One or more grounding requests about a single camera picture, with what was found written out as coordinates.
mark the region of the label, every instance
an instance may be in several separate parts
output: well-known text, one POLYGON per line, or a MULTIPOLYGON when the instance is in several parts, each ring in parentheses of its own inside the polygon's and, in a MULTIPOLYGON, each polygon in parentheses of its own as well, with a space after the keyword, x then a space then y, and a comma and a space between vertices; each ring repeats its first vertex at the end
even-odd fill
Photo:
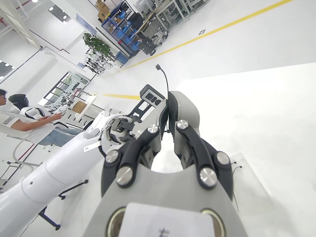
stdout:
POLYGON ((139 203, 126 207, 119 237, 215 237, 212 218, 193 211, 139 203))
POLYGON ((89 151, 89 150, 95 149, 95 148, 97 148, 98 146, 100 146, 101 144, 102 144, 101 140, 98 140, 97 142, 95 142, 95 143, 93 143, 93 144, 91 144, 91 145, 89 145, 89 146, 84 147, 84 148, 83 148, 83 151, 84 151, 84 152, 87 152, 87 151, 89 151))

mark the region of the cardboard box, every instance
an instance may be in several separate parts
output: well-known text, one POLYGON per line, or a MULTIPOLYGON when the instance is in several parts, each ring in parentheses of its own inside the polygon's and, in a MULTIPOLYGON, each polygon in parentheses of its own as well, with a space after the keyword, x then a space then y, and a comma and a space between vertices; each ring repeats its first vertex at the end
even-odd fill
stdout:
POLYGON ((102 2, 102 0, 98 0, 96 1, 96 8, 98 8, 99 10, 104 6, 104 2, 102 2))
POLYGON ((72 108, 72 111, 76 112, 76 113, 81 113, 84 108, 87 106, 86 103, 82 102, 82 101, 78 101, 75 106, 72 108))
POLYGON ((104 14, 107 14, 111 11, 110 8, 101 0, 96 1, 96 8, 98 8, 98 10, 104 14))
POLYGON ((105 13, 103 13, 103 12, 100 11, 100 12, 98 13, 98 17, 99 17, 102 21, 104 21, 110 14, 111 14, 110 12, 107 13, 107 14, 105 14, 105 13))

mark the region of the blue bin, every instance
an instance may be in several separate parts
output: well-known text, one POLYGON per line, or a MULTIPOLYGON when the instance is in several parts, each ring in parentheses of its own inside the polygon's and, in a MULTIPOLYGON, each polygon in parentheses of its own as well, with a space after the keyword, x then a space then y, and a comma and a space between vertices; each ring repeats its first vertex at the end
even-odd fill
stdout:
POLYGON ((118 52, 115 55, 115 59, 122 62, 122 64, 125 64, 128 61, 128 58, 122 52, 118 52))

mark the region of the sign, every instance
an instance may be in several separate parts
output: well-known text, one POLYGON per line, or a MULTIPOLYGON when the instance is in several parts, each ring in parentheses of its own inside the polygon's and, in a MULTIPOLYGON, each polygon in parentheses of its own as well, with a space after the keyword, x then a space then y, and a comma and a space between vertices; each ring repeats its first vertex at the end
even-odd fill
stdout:
POLYGON ((129 203, 119 237, 215 237, 212 217, 193 211, 129 203))
POLYGON ((82 68, 82 69, 85 68, 85 65, 83 65, 81 62, 79 62, 77 65, 78 65, 80 68, 82 68))
POLYGON ((82 25, 85 29, 87 29, 90 33, 92 33, 94 36, 97 35, 96 29, 94 29, 90 24, 88 24, 84 19, 82 19, 81 16, 76 14, 76 21, 82 25))

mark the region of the metal bolt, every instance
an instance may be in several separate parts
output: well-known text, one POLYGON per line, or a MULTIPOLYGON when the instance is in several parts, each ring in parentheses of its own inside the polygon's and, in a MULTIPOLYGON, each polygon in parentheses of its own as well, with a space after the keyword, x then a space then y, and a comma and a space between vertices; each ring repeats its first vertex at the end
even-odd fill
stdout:
POLYGON ((139 137, 140 137, 140 135, 142 134, 144 132, 144 130, 138 130, 137 132, 136 132, 136 135, 135 135, 135 138, 136 139, 138 139, 139 137))
POLYGON ((200 171, 200 178, 204 185, 212 187, 217 183, 217 176, 213 169, 204 167, 200 171))
POLYGON ((133 177, 133 170, 129 166, 120 168, 116 174, 116 182, 118 185, 128 184, 133 177))
POLYGON ((224 152, 218 152, 216 154, 216 158, 222 165, 228 165, 230 163, 228 155, 224 152))
POLYGON ((181 119, 177 122, 177 127, 179 129, 186 129, 188 126, 189 126, 189 123, 186 120, 181 119))
POLYGON ((106 155, 106 158, 105 158, 105 161, 107 163, 114 163, 117 158, 119 157, 119 153, 117 150, 111 150, 107 155, 106 155))
POLYGON ((155 134, 158 131, 158 126, 156 124, 152 124, 147 128, 147 131, 151 134, 155 134))

